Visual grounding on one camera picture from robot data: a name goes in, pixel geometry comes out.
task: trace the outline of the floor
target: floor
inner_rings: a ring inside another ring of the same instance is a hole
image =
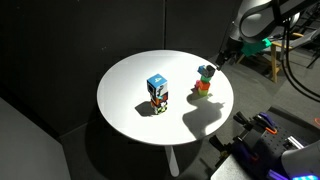
[[[317,83],[320,62],[310,70],[305,68],[311,61],[310,56],[292,52],[290,57],[297,78],[320,93]],[[265,73],[267,68],[267,63],[254,58],[223,67],[222,71],[233,87],[234,107],[228,120],[214,133],[222,143],[231,142],[243,130],[232,120],[232,115],[238,111],[250,117],[267,111],[272,105],[279,105],[317,126],[313,119],[320,117],[319,103],[297,93],[281,72],[278,83],[273,83]],[[170,175],[163,147],[128,139],[101,116],[61,137],[61,142],[71,177],[75,180],[209,180],[220,155],[208,141],[212,135],[174,147],[181,173],[178,177]]]

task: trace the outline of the toy block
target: toy block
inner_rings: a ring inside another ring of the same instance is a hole
[[[200,96],[206,96],[206,95],[208,95],[208,92],[209,92],[208,90],[202,90],[202,89],[198,88],[198,93]]]
[[[199,88],[199,83],[200,83],[200,80],[197,80],[197,81],[196,81],[196,84],[194,85],[194,87],[195,87],[196,89]]]
[[[200,88],[201,90],[208,90],[209,87],[210,87],[210,83],[209,83],[209,82],[208,82],[208,83],[205,83],[205,82],[203,82],[203,81],[200,81],[200,83],[199,83],[199,88]]]
[[[206,78],[212,77],[214,75],[215,71],[216,71],[216,69],[214,67],[212,67],[211,65],[207,65],[207,66],[202,65],[202,66],[199,66],[199,68],[198,68],[198,72]]]
[[[157,115],[160,114],[160,113],[165,112],[167,110],[167,108],[168,108],[167,101],[163,101],[159,105],[156,105],[152,100],[150,102],[151,102],[151,107],[154,110],[154,113],[157,114]]]
[[[152,96],[161,97],[168,92],[167,80],[160,74],[156,74],[147,80],[148,91]]]
[[[206,77],[204,77],[204,76],[201,76],[200,80],[201,80],[202,82],[208,83],[208,82],[210,82],[211,78],[212,78],[212,77],[206,78]]]
[[[156,97],[156,96],[152,96],[150,94],[151,97],[151,101],[153,101],[153,103],[158,106],[161,102],[167,101],[168,100],[168,92],[165,93],[164,95],[160,96],[160,97]]]

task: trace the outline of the table top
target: table top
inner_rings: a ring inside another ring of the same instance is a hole
[[[100,81],[97,100],[107,122],[134,140],[153,145],[178,145],[216,131],[233,106],[227,77],[216,71],[208,96],[193,91],[201,65],[212,65],[198,56],[171,50],[148,51],[127,57],[112,66]],[[168,109],[154,115],[147,79],[155,74],[167,79]]]

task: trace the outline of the cable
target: cable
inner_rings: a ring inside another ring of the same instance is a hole
[[[292,77],[290,77],[289,75],[288,75],[288,73],[286,72],[286,69],[285,69],[285,65],[284,65],[284,60],[283,61],[281,61],[281,65],[282,65],[282,69],[283,69],[283,71],[284,71],[284,74],[285,74],[285,76],[287,77],[287,79],[288,79],[288,81],[290,82],[290,84],[298,91],[298,92],[300,92],[302,95],[304,95],[304,96],[306,96],[306,97],[308,97],[308,98],[310,98],[310,99],[312,99],[312,100],[314,100],[314,101],[316,101],[316,102],[319,102],[320,103],[320,100],[318,100],[318,99],[316,99],[316,98],[314,98],[314,97],[311,97],[310,95],[308,95],[308,94],[306,94],[305,92],[303,92],[301,89],[299,89],[293,82],[292,82],[292,80],[291,80],[291,78],[293,78],[293,80],[294,81],[296,81],[296,83],[297,84],[299,84],[303,89],[305,89],[306,91],[310,91],[310,92],[312,92],[311,90],[309,90],[308,88],[306,88],[305,86],[303,86],[295,77],[294,77],[294,75],[292,74],[292,71],[291,71],[291,68],[290,68],[290,64],[289,64],[289,28],[290,28],[290,25],[289,25],[289,23],[287,23],[287,25],[286,26],[284,26],[284,33],[283,33],[283,38],[285,38],[285,36],[286,36],[286,34],[287,34],[287,42],[286,42],[286,62],[287,62],[287,66],[288,66],[288,71],[289,71],[289,74],[290,74],[290,76],[292,76]]]

